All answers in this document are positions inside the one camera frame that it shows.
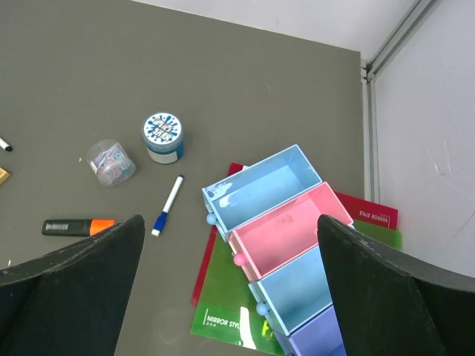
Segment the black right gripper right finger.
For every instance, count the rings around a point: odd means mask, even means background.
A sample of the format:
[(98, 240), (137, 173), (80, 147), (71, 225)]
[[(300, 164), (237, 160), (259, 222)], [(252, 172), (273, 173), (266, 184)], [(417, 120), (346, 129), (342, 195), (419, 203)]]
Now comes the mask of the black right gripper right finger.
[(337, 219), (318, 241), (348, 355), (473, 355), (474, 279), (380, 243)]

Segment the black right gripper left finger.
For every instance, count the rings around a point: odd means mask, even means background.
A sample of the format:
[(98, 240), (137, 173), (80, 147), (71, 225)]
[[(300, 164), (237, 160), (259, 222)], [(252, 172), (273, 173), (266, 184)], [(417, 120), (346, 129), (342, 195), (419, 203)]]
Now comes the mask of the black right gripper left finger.
[(143, 249), (133, 215), (1, 270), (2, 355), (113, 355)]

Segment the purple drawer bin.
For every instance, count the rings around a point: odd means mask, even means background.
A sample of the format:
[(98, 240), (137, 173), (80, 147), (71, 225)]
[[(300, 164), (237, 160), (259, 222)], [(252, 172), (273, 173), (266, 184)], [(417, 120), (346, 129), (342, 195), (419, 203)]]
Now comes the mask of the purple drawer bin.
[(285, 355), (347, 355), (334, 306), (325, 309), (289, 336), (278, 332), (274, 335)]

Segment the blue capped whiteboard marker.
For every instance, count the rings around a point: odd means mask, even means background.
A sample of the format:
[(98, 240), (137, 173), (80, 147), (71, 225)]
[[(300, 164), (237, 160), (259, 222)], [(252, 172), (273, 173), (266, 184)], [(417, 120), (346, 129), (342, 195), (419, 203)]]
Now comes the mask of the blue capped whiteboard marker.
[(180, 190), (180, 186), (182, 185), (183, 180), (184, 180), (184, 176), (182, 174), (176, 178), (174, 185), (170, 191), (170, 194), (168, 195), (168, 198), (165, 202), (165, 205), (163, 206), (162, 212), (159, 215), (159, 217), (156, 219), (154, 227), (151, 230), (152, 236), (158, 237), (160, 233), (163, 231), (163, 228), (166, 224), (166, 220), (168, 217), (168, 213), (177, 196), (178, 191)]

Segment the pink drawer bin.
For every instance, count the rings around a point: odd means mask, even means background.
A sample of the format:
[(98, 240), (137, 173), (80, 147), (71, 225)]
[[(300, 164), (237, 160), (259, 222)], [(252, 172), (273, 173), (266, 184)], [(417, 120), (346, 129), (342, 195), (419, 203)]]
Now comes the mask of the pink drawer bin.
[(233, 263), (255, 282), (318, 244), (318, 219), (330, 215), (346, 225), (353, 218), (327, 182), (235, 228), (228, 240)]

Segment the green transparent folder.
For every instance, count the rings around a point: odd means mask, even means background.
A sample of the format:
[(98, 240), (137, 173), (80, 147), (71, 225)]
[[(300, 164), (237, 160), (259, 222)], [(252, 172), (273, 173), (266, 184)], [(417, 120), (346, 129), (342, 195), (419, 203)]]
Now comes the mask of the green transparent folder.
[(265, 317), (255, 311), (248, 280), (232, 262), (232, 252), (211, 229), (191, 297), (195, 313), (190, 333), (271, 355), (284, 352)]

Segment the black capped whiteboard marker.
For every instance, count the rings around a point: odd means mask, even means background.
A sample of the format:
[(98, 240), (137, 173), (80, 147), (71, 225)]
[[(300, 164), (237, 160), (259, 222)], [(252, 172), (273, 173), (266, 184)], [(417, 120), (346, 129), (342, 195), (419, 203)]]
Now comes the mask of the black capped whiteboard marker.
[(0, 147), (6, 152), (11, 152), (13, 150), (13, 147), (2, 138), (0, 138)]

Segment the light blue end drawer bin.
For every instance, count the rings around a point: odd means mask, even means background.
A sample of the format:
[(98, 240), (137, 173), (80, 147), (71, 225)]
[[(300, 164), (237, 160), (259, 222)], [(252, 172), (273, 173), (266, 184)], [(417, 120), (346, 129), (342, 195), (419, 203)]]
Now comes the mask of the light blue end drawer bin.
[(224, 242), (232, 230), (323, 182), (299, 145), (292, 145), (202, 189), (207, 222)]

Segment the blue lidded round jar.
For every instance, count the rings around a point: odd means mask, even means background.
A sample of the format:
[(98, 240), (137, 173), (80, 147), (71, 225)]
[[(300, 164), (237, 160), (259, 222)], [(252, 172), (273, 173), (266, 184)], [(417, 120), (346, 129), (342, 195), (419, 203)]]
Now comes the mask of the blue lidded round jar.
[(184, 137), (181, 121), (172, 113), (158, 112), (150, 115), (141, 129), (146, 150), (151, 159), (167, 165), (184, 155)]

